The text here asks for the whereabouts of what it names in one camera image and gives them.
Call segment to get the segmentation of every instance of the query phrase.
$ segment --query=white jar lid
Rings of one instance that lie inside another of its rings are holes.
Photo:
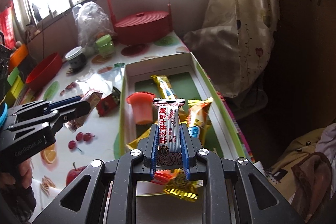
[[[76,56],[79,56],[81,53],[83,52],[83,49],[81,46],[73,48],[71,51],[69,51],[66,55],[65,55],[65,59],[67,61],[75,58]]]

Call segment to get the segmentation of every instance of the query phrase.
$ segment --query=finger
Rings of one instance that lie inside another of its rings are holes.
[[[0,180],[3,184],[13,185],[15,184],[15,178],[12,177],[9,173],[0,173]]]
[[[26,160],[19,165],[20,175],[24,176],[28,172],[29,169],[30,169],[30,162],[29,160]]]
[[[29,168],[27,173],[22,178],[22,187],[27,189],[32,184],[32,181],[33,181],[33,172],[32,169]]]

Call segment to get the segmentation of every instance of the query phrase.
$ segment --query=silver screw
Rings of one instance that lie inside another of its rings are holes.
[[[249,163],[249,160],[241,157],[241,158],[238,158],[238,163],[241,164],[241,165],[246,165],[246,164]]]
[[[207,154],[209,154],[209,150],[206,148],[201,148],[200,150],[198,150],[199,154],[202,156],[205,156]]]
[[[140,155],[141,154],[141,150],[139,150],[139,149],[133,149],[132,151],[131,151],[131,155],[132,156],[138,156],[138,155]]]
[[[101,164],[102,164],[101,160],[93,160],[93,161],[91,162],[91,165],[92,165],[93,167],[99,167],[99,166],[101,166]]]

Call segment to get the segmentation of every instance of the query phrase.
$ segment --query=beige curtain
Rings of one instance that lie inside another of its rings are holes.
[[[185,44],[215,87],[235,97],[265,69],[278,18],[278,0],[210,0],[203,28]]]

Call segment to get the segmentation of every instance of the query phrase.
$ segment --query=orange jelly cup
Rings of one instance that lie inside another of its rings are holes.
[[[134,122],[148,124],[153,122],[153,99],[155,94],[150,92],[135,92],[127,97],[126,102],[132,106]]]

